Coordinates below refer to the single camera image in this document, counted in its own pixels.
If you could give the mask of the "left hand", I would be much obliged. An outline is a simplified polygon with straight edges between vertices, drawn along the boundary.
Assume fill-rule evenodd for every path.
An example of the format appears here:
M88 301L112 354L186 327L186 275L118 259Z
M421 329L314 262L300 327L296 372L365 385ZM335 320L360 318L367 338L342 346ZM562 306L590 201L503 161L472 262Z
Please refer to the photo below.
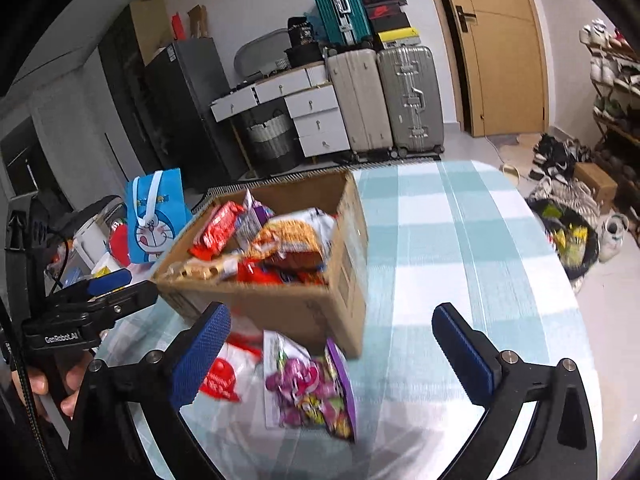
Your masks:
M79 390L84 380L87 367L94 358L92 350L73 352L70 356L57 359L54 356L43 356L26 366L32 396L37 414L47 422L51 417L47 414L41 398L50 393L50 380L61 379L66 397L60 401L58 408L68 418L73 418Z

